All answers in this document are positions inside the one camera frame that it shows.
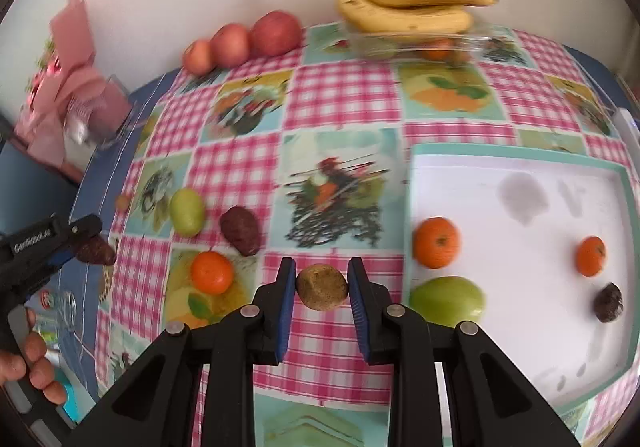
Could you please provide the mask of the person's left hand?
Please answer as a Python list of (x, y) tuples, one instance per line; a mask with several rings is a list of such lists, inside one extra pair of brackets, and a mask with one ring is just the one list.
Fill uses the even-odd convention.
[(54, 366), (46, 358), (46, 342), (34, 331), (36, 314), (29, 308), (25, 311), (29, 334), (24, 342), (24, 354), (0, 352), (1, 385), (27, 377), (30, 384), (41, 391), (48, 401), (55, 405), (64, 405), (67, 401), (66, 390), (59, 381), (55, 380)]

